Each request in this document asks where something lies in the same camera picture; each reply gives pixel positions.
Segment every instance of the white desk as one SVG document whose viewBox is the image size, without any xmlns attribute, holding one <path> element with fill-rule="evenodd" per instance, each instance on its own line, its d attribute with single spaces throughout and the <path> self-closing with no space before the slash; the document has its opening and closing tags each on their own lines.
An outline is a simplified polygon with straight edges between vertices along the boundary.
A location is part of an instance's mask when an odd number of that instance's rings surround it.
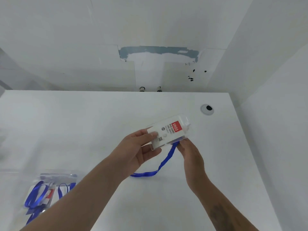
<svg viewBox="0 0 308 231">
<path fill-rule="evenodd" d="M 202 114 L 202 104 L 212 105 L 214 114 Z M 191 121 L 190 139 L 211 181 L 259 230 L 281 231 L 227 93 L 6 91 L 0 169 L 87 173 L 127 134 L 178 113 Z M 156 170 L 169 149 L 138 172 Z M 7 222 L 10 214 L 1 214 Z M 215 229 L 187 186 L 176 150 L 156 176 L 121 183 L 93 230 Z"/>
</svg>

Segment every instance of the packaged lanyard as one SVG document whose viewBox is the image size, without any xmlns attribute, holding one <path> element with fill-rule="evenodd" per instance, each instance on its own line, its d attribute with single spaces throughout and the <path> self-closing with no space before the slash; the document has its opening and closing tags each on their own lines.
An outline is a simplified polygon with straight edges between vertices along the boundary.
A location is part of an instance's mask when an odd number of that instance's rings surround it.
<svg viewBox="0 0 308 231">
<path fill-rule="evenodd" d="M 174 151 L 176 146 L 178 145 L 179 142 L 175 142 L 172 144 L 172 148 L 170 149 L 167 157 L 163 160 L 163 162 L 160 163 L 160 166 L 158 167 L 158 170 L 153 171 L 153 172 L 144 172 L 144 173 L 134 173 L 131 175 L 131 177 L 152 177 L 155 174 L 158 173 L 158 171 L 160 171 L 160 169 L 167 163 L 168 160 L 170 160 L 170 158 L 173 156 Z"/>
</svg>

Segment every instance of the right hand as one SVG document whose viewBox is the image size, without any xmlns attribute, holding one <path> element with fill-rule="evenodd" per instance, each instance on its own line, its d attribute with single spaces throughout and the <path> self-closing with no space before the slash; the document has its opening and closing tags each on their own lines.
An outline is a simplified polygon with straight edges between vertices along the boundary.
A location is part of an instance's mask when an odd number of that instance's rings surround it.
<svg viewBox="0 0 308 231">
<path fill-rule="evenodd" d="M 203 158 L 198 148 L 189 139 L 181 140 L 177 148 L 184 157 L 187 184 L 196 194 L 199 188 L 209 180 L 205 173 Z"/>
</svg>

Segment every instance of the tattoo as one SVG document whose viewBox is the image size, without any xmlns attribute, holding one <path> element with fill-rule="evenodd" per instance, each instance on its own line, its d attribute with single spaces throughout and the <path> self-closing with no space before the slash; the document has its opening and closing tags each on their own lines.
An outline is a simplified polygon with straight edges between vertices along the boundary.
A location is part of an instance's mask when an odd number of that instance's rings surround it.
<svg viewBox="0 0 308 231">
<path fill-rule="evenodd" d="M 235 231 L 229 215 L 221 204 L 211 209 L 210 219 L 216 231 Z"/>
</svg>

